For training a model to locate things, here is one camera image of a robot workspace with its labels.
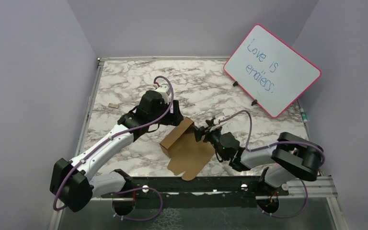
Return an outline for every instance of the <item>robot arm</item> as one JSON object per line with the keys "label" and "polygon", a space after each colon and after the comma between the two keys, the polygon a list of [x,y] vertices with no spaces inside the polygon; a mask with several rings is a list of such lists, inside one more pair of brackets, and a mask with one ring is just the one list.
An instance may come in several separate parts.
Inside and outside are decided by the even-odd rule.
{"label": "robot arm", "polygon": [[[50,192],[57,194],[64,180],[64,186],[59,192],[59,199],[73,212],[81,210],[92,197],[109,192],[118,192],[125,185],[123,171],[95,176],[98,170],[124,147],[136,141],[140,136],[148,133],[149,127],[143,126],[156,120],[169,108],[169,85],[161,85],[156,90],[146,91],[138,106],[121,116],[112,130],[91,148],[72,158],[70,161],[60,159],[56,162],[50,183]],[[177,126],[183,120],[178,101],[173,100],[170,110],[158,125]]]}
{"label": "robot arm", "polygon": [[220,162],[229,161],[229,166],[239,172],[248,171],[256,166],[277,163],[266,167],[261,175],[259,189],[268,194],[273,193],[287,181],[299,178],[305,181],[315,181],[322,162],[318,150],[322,148],[312,142],[287,132],[277,139],[281,145],[264,146],[257,149],[240,147],[240,142],[231,132],[221,134],[223,115],[207,120],[207,127],[194,127],[197,141],[204,137],[204,142],[210,142],[220,157]]}

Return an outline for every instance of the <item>whiteboard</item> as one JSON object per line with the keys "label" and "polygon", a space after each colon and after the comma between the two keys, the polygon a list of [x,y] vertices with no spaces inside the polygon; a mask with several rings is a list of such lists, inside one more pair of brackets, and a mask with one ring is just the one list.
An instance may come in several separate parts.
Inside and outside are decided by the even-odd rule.
{"label": "whiteboard", "polygon": [[321,76],[315,65],[261,25],[253,27],[223,68],[272,117]]}

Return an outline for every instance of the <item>marble tabletop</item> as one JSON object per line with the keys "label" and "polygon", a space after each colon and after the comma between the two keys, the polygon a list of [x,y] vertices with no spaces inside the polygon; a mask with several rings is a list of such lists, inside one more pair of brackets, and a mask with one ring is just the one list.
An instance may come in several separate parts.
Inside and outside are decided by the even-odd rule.
{"label": "marble tabletop", "polygon": [[[179,101],[183,116],[191,118],[197,126],[223,112],[225,116],[246,109],[253,118],[252,136],[248,147],[274,142],[281,132],[290,132],[308,139],[299,107],[292,104],[278,118],[271,118],[258,105],[251,106],[252,98],[223,71],[224,60],[118,60],[104,63],[84,149],[99,141],[117,123],[121,115],[137,105],[147,90],[153,90],[153,79],[167,77]],[[109,103],[119,108],[108,107]],[[97,174],[122,169],[131,176],[174,176],[167,169],[169,158],[161,151],[159,142],[173,129],[160,126],[116,154]],[[232,132],[244,146],[249,132],[249,118],[239,115],[223,126]],[[247,172],[237,172],[228,162],[219,163],[212,157],[198,176],[257,175],[264,166]]]}

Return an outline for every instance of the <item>cardboard box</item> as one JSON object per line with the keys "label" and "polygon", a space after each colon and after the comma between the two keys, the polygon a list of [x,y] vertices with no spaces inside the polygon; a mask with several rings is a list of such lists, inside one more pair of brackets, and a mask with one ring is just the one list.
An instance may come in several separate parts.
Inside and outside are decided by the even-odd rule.
{"label": "cardboard box", "polygon": [[161,150],[171,158],[167,169],[174,175],[180,173],[182,179],[190,181],[208,163],[215,154],[215,149],[211,143],[196,142],[192,121],[185,117],[184,120],[175,127],[161,142]]}

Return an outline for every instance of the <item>gray wall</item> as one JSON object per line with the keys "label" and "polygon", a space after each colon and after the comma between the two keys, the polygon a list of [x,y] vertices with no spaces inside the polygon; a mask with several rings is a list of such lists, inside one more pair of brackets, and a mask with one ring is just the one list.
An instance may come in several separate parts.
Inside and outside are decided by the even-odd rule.
{"label": "gray wall", "polygon": [[351,230],[368,229],[368,0],[320,0],[294,47],[322,69],[301,98]]}
{"label": "gray wall", "polygon": [[99,57],[229,56],[260,23],[292,45],[318,0],[68,0]]}
{"label": "gray wall", "polygon": [[0,229],[47,229],[96,66],[66,0],[0,0]]}

